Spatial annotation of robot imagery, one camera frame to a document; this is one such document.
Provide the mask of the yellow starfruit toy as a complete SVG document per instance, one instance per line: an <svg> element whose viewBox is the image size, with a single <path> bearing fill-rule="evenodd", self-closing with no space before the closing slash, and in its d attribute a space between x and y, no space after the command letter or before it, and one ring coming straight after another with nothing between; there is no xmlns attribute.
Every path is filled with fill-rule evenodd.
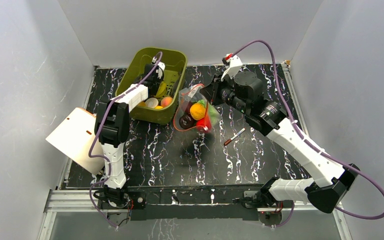
<svg viewBox="0 0 384 240"><path fill-rule="evenodd" d="M162 98L167 92L167 84L163 81L160 85L159 88L154 95L155 98L159 99Z"/></svg>

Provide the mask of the yellow-orange tangerine toy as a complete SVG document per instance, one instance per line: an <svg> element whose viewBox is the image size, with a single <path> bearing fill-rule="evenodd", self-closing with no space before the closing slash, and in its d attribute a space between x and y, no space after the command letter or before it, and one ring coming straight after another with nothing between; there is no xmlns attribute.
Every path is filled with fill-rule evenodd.
<svg viewBox="0 0 384 240"><path fill-rule="evenodd" d="M190 108L190 115L194 120L199 121L205 117L206 107L197 102Z"/></svg>

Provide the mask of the green lettuce toy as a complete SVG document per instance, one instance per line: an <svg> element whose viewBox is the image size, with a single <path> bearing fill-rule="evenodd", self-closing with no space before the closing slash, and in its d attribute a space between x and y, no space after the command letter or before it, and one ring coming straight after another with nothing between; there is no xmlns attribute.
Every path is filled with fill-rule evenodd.
<svg viewBox="0 0 384 240"><path fill-rule="evenodd" d="M207 103L206 100L201 99L198 101L198 103L207 109L207 113L209 115L210 123L212 126L216 125L222 119L222 116L216 110L216 108L210 103Z"/></svg>

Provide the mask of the dark red cherry toy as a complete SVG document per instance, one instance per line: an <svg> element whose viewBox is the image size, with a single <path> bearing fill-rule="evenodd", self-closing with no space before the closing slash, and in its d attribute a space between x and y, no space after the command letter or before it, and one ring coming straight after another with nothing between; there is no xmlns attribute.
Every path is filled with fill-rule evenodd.
<svg viewBox="0 0 384 240"><path fill-rule="evenodd" d="M184 110L184 112L186 114L190 114L190 109L191 107L195 104L195 102L191 102L191 101L188 101L188 102L184 102L183 105L182 105L182 109Z"/></svg>

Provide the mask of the clear zip bag orange zipper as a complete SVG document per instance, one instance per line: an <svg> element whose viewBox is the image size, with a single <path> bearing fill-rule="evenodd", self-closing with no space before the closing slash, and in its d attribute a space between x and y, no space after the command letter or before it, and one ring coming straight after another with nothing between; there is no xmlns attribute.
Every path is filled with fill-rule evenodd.
<svg viewBox="0 0 384 240"><path fill-rule="evenodd" d="M195 130L206 134L212 131L222 116L201 93L202 83L184 88L178 93L178 108L173 117L173 125L177 131Z"/></svg>

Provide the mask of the red strawberry toy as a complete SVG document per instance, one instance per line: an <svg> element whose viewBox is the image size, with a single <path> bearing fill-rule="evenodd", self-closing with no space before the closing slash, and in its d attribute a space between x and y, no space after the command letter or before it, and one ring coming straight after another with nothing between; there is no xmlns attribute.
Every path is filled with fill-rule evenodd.
<svg viewBox="0 0 384 240"><path fill-rule="evenodd" d="M196 130L199 133L209 133L212 130L212 124L209 118L202 118L198 120L195 124Z"/></svg>

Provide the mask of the dark brown plum toy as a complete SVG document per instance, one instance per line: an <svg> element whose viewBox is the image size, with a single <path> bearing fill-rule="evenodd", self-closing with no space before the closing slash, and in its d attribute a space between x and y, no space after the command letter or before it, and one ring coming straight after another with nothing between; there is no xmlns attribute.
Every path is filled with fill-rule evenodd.
<svg viewBox="0 0 384 240"><path fill-rule="evenodd" d="M196 120L194 120L191 115L185 113L183 116L181 116L178 120L178 124L179 126L183 129L183 130L187 130L187 129L190 129L192 127L195 126L196 124Z"/></svg>

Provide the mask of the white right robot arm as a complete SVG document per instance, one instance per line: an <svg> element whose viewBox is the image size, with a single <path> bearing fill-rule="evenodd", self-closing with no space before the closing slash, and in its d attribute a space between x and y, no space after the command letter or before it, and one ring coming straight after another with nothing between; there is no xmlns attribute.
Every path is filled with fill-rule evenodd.
<svg viewBox="0 0 384 240"><path fill-rule="evenodd" d="M242 114L250 127L282 147L310 174L307 179L271 178L253 196L245 196L247 208L275 207L281 201L311 203L323 213L331 213L350 190L356 173L324 157L301 139L288 119L286 110L263 91L265 83L249 71L234 78L215 75L200 93L211 105L226 104Z"/></svg>

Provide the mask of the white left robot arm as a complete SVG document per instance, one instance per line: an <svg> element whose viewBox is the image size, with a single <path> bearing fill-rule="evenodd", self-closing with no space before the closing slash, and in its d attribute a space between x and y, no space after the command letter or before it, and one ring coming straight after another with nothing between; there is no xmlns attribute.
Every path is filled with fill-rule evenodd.
<svg viewBox="0 0 384 240"><path fill-rule="evenodd" d="M124 208L130 200L129 194L122 190L127 182L124 144L130 133L130 112L157 94L165 68L161 62L146 64L144 74L138 76L127 90L108 102L98 104L92 146L97 142L101 144L106 175L103 192L117 208Z"/></svg>

